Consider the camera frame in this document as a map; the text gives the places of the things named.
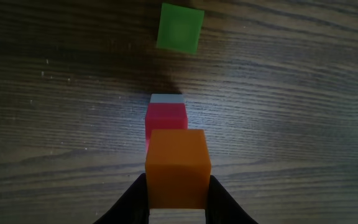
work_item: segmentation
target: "orange cube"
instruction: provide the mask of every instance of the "orange cube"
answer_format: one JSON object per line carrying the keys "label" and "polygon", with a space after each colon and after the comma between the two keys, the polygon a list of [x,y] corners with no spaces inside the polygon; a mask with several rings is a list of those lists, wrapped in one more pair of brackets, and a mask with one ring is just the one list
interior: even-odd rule
{"label": "orange cube", "polygon": [[145,169],[150,208],[206,208],[211,161],[203,130],[153,130]]}

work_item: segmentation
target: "cube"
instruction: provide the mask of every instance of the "cube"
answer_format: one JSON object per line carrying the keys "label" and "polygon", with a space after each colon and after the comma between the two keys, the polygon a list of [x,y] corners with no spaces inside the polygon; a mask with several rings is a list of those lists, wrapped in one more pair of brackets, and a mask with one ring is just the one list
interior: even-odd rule
{"label": "cube", "polygon": [[187,129],[183,95],[153,94],[145,117],[146,151],[153,129]]}
{"label": "cube", "polygon": [[203,130],[153,130],[145,169],[150,208],[206,208],[211,161]]}
{"label": "cube", "polygon": [[204,11],[163,3],[157,48],[195,54]]}

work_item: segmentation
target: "wooden table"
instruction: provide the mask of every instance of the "wooden table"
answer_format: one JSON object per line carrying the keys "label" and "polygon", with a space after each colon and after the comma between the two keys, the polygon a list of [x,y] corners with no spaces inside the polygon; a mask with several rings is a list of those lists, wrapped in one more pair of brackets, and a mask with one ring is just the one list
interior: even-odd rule
{"label": "wooden table", "polygon": [[155,48],[159,0],[0,0],[0,223],[93,223],[179,92],[259,223],[358,223],[358,1],[167,2],[205,10],[196,55]]}

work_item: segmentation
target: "green block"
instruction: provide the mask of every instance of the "green block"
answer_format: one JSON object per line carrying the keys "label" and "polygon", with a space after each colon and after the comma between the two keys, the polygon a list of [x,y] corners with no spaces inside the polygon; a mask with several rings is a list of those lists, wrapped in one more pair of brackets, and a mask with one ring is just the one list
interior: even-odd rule
{"label": "green block", "polygon": [[163,3],[157,48],[195,54],[204,11]]}

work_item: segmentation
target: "orange block top face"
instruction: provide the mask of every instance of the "orange block top face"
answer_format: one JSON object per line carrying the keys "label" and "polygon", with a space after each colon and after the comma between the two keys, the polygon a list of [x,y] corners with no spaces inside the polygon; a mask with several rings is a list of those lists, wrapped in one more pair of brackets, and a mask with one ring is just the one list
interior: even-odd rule
{"label": "orange block top face", "polygon": [[153,130],[145,169],[150,208],[206,208],[211,161],[203,130]]}

